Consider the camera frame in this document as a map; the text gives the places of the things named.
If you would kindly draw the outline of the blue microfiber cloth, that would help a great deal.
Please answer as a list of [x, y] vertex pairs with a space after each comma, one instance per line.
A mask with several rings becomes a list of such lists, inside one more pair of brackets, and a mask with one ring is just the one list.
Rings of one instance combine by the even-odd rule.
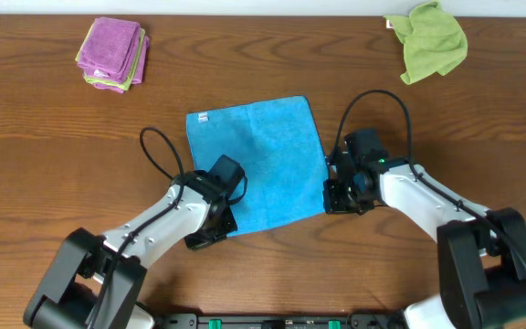
[[308, 100], [292, 96], [190, 113], [186, 135], [196, 169], [224, 154], [245, 170], [232, 206], [236, 236], [279, 228], [324, 212], [328, 168]]

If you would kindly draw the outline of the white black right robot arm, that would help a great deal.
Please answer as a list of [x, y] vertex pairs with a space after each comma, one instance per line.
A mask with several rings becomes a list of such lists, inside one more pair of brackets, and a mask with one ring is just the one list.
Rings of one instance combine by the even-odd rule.
[[405, 328], [501, 328], [526, 317], [526, 222], [515, 209], [472, 203], [408, 158], [392, 158], [375, 129], [344, 138], [327, 158], [329, 214], [400, 211], [437, 244], [439, 293], [406, 307]]

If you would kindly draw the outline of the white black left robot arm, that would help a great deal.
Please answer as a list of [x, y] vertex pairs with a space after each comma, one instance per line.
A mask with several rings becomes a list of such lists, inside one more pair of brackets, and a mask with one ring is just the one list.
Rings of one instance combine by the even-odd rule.
[[29, 301], [30, 328], [154, 328], [138, 296], [147, 271], [173, 245], [207, 248], [237, 231], [232, 195], [246, 174], [222, 155], [208, 170], [174, 178], [165, 196], [128, 223], [70, 233]]

